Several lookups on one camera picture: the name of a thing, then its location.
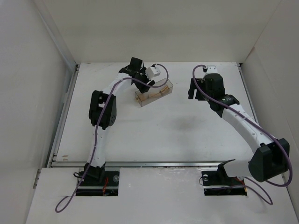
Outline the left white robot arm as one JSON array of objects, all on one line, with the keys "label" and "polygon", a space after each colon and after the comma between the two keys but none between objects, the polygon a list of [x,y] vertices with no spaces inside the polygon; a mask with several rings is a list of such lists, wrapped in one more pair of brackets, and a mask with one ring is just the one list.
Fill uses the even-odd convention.
[{"label": "left white robot arm", "polygon": [[160,70],[155,65],[146,68],[141,59],[133,57],[129,65],[121,68],[106,88],[93,91],[88,117],[95,131],[89,158],[84,166],[84,182],[101,184],[105,179],[104,145],[109,128],[116,121],[117,95],[133,84],[141,93],[148,92],[155,84],[153,78],[158,75],[160,75]]}]

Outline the striped dark wood block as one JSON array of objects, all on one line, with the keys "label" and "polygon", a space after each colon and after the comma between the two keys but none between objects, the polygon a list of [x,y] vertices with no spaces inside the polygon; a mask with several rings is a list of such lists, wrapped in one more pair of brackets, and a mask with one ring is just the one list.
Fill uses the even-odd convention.
[{"label": "striped dark wood block", "polygon": [[170,91],[169,86],[165,86],[163,89],[160,90],[161,95],[167,94]]}]

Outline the clear plastic box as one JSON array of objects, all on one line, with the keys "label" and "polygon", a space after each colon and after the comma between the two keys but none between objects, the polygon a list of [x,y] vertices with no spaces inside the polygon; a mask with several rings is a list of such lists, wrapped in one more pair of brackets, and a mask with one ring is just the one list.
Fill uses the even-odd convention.
[{"label": "clear plastic box", "polygon": [[162,97],[165,97],[172,93],[173,84],[170,80],[166,82],[162,87],[150,88],[146,93],[140,91],[135,92],[135,99],[141,107],[146,106]]}]

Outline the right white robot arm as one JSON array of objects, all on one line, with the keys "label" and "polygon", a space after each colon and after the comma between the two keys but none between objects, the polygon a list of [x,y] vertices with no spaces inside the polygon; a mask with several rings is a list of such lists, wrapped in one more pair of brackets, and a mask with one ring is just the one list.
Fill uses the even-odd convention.
[{"label": "right white robot arm", "polygon": [[253,156],[248,161],[235,159],[219,165],[219,170],[228,177],[252,177],[258,182],[289,173],[292,181],[293,169],[289,158],[290,145],[284,138],[277,139],[261,128],[244,110],[239,100],[226,94],[223,78],[218,73],[209,73],[203,78],[193,77],[188,91],[189,99],[207,101],[212,111],[229,123],[246,141]]}]

